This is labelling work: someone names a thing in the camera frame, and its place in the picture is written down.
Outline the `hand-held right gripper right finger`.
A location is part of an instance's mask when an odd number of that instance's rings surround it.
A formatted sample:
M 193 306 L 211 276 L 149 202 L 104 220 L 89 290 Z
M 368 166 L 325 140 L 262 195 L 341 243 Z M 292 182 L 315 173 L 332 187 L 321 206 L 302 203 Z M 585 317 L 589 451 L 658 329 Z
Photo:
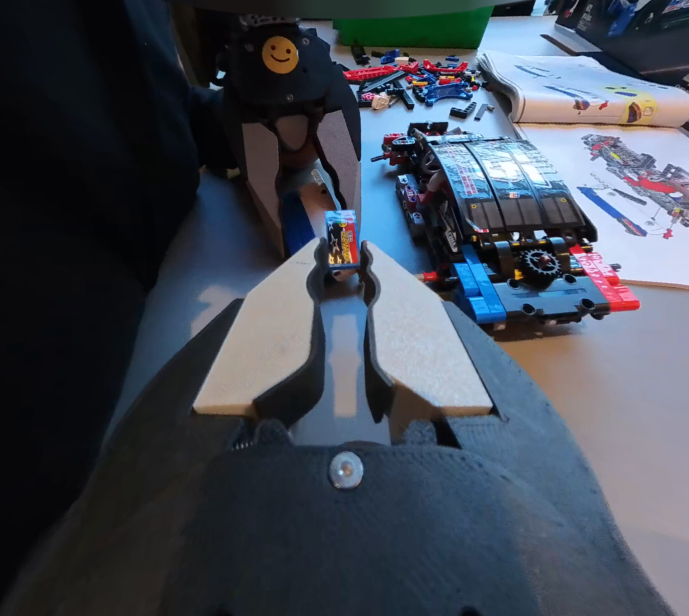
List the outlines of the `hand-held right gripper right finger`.
M 493 401 L 444 301 L 375 244 L 360 248 L 365 393 L 374 422 L 484 416 Z

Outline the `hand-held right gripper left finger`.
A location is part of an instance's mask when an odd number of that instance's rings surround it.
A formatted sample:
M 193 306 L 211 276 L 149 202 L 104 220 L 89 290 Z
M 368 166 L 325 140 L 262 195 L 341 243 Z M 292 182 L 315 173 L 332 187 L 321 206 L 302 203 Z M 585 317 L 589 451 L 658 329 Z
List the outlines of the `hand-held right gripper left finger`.
M 199 415 L 294 426 L 323 396 L 326 243 L 313 239 L 239 305 L 194 400 Z

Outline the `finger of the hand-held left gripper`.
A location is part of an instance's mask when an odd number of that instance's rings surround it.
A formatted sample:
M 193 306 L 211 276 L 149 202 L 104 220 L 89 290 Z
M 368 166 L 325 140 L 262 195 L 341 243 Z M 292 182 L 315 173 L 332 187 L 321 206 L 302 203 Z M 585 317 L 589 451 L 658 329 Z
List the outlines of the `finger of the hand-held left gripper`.
M 360 213 L 360 147 L 355 145 L 342 109 L 324 115 L 315 130 L 315 148 L 340 209 Z
M 278 138 L 262 123 L 244 123 L 242 131 L 247 186 L 270 241 L 284 259 L 280 197 L 276 190 L 280 175 Z

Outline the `blue and white brick panel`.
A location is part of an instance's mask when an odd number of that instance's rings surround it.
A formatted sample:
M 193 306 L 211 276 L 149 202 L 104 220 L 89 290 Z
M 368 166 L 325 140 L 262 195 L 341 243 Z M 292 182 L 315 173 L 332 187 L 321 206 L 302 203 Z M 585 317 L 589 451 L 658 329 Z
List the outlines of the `blue and white brick panel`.
M 340 210 L 340 206 L 335 201 L 330 178 L 319 161 L 309 169 L 292 174 L 283 185 L 280 198 L 287 255 L 295 254 L 312 239 L 325 239 L 327 242 L 324 213 L 328 210 Z M 356 218 L 360 242 L 357 213 Z M 335 280 L 344 281 L 354 276 L 358 269 L 334 274 L 329 269 L 329 273 Z

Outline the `blue smooth tile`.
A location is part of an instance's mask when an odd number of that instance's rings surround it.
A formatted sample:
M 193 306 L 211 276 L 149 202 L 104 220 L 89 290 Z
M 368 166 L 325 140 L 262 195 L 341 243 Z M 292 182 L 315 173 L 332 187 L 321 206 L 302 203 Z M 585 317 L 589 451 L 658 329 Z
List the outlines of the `blue smooth tile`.
M 331 273 L 357 270 L 360 264 L 360 242 L 356 212 L 328 210 L 324 213 L 324 222 Z

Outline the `person's left forearm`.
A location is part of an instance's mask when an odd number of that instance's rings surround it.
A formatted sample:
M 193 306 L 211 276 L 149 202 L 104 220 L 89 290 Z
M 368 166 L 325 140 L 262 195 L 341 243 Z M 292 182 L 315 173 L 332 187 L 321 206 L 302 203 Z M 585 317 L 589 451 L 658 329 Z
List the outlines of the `person's left forearm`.
M 225 180 L 237 177 L 238 165 L 225 132 L 223 89 L 191 85 L 188 110 L 200 166 Z

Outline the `grey desk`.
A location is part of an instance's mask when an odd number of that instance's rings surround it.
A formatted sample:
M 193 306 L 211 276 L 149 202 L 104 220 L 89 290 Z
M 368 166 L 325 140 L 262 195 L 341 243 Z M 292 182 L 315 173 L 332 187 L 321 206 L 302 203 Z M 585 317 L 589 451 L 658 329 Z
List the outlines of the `grey desk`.
M 492 18 L 480 49 L 562 55 L 542 33 L 552 18 Z M 410 270 L 413 248 L 392 178 L 370 163 L 386 132 L 425 113 L 404 107 L 362 118 L 362 237 Z M 221 310 L 276 266 L 244 187 L 206 170 L 196 204 L 168 250 L 148 296 L 123 392 L 106 438 L 150 379 Z M 498 342 L 542 388 L 589 459 L 626 541 L 678 615 L 688 614 L 688 291 L 634 287 L 641 309 Z M 324 397 L 296 427 L 297 442 L 389 441 L 374 424 L 362 373 L 365 307 L 356 287 L 335 284 L 323 304 Z

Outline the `pile of loose brick parts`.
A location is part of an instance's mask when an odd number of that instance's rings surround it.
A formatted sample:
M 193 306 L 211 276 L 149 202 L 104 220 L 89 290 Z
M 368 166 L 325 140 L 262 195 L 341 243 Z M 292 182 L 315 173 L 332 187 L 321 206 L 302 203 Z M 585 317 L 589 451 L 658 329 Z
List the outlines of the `pile of loose brick parts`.
M 452 54 L 443 60 L 417 58 L 399 48 L 388 51 L 351 46 L 352 69 L 339 64 L 356 96 L 359 109 L 381 112 L 400 105 L 410 112 L 440 102 L 459 103 L 452 117 L 465 118 L 475 110 L 474 96 L 489 85 L 477 64 Z

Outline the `green storage bin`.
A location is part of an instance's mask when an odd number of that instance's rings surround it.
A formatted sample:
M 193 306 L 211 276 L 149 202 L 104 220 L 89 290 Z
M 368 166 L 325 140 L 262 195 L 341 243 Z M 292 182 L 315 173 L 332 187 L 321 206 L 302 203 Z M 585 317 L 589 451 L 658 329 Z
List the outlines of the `green storage bin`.
M 442 15 L 406 18 L 334 19 L 340 43 L 345 46 L 387 49 L 477 49 L 493 7 Z

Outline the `black toy brick race car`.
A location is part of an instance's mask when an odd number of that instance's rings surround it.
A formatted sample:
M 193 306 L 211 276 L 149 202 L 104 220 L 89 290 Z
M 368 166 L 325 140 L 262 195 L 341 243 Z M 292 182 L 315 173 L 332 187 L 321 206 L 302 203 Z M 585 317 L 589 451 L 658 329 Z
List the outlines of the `black toy brick race car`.
M 411 123 L 384 135 L 370 161 L 394 170 L 409 233 L 431 263 L 421 282 L 482 328 L 558 326 L 641 308 L 594 249 L 593 222 L 530 142 Z

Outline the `white printed instruction sheet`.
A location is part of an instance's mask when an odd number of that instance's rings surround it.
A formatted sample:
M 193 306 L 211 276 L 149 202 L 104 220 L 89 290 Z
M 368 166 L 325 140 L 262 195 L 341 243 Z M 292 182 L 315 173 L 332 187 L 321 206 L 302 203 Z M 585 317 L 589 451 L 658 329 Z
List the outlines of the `white printed instruction sheet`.
M 522 123 L 628 282 L 688 287 L 688 134 L 674 128 Z

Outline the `black toy car box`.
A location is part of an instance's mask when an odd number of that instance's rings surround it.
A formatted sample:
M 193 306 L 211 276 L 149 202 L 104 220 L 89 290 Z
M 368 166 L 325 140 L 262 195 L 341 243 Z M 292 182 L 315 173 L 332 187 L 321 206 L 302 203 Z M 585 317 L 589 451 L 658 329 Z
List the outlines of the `black toy car box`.
M 688 0 L 555 0 L 556 25 L 616 68 L 688 89 Z

